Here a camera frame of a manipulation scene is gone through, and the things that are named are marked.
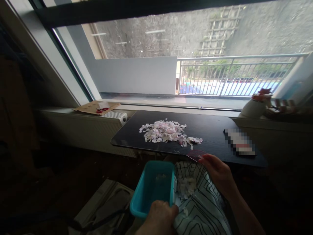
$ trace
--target hand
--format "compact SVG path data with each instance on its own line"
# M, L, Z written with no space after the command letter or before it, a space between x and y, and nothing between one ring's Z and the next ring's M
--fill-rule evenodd
M173 222L178 215L177 205L169 207L168 202L154 201L144 224L136 235L170 235L173 232Z
M199 163L207 168L214 185L228 201L240 195L229 166L218 157L205 154Z

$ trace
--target striped fabric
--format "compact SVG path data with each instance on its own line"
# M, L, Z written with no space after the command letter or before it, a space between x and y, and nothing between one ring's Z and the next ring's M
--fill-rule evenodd
M178 198L177 178L193 177L197 181L197 189L187 200ZM206 168L197 163L177 162L175 164L175 204L179 214L174 228L179 235L232 234L228 220L224 214L224 200L210 180Z

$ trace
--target glass pane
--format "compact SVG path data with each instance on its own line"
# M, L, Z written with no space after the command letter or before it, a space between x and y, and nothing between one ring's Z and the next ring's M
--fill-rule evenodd
M67 29L103 98L241 109L313 51L312 12L311 1L280 0Z

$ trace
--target black table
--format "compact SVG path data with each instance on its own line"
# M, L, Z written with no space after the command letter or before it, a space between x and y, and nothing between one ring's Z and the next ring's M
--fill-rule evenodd
M233 120L223 116L211 116L200 114L183 114L156 111L137 111L126 124L113 136L111 144L114 146L143 149L152 152L186 155L190 152L190 145L181 147L176 141L152 143L145 142L144 133L139 133L139 128L147 123L155 121L176 121L181 125L187 125L185 134L188 137L202 138L200 145L194 144L193 150L202 150L216 155L224 162L232 162L258 167L267 167L267 161L256 148L255 158L237 157L225 140L223 130L225 128L238 128Z

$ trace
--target blue basket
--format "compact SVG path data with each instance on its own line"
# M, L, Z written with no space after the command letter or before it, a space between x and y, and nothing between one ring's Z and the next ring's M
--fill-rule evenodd
M155 200L167 201L172 207L174 169L175 166L171 162L147 162L130 202L130 212L133 216L145 219Z

